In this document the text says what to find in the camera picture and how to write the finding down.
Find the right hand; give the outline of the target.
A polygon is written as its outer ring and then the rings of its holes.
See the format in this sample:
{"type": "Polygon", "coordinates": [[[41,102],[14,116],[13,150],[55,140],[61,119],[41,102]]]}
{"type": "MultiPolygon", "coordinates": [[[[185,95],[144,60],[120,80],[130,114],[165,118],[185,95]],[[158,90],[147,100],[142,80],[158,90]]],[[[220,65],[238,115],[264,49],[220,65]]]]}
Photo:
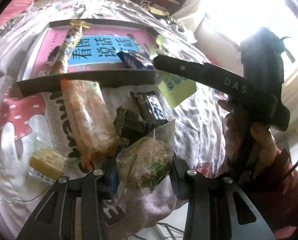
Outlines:
{"type": "MultiPolygon", "coordinates": [[[[224,133],[225,151],[228,156],[234,157],[238,153],[243,139],[243,125],[238,123],[239,118],[233,114],[231,104],[224,100],[218,100],[218,105],[223,110],[229,112],[224,119],[226,126],[224,133]]],[[[255,139],[255,148],[258,152],[258,161],[253,176],[255,178],[274,162],[277,155],[277,146],[274,137],[264,124],[252,124],[250,133],[253,139],[255,139]]]]}

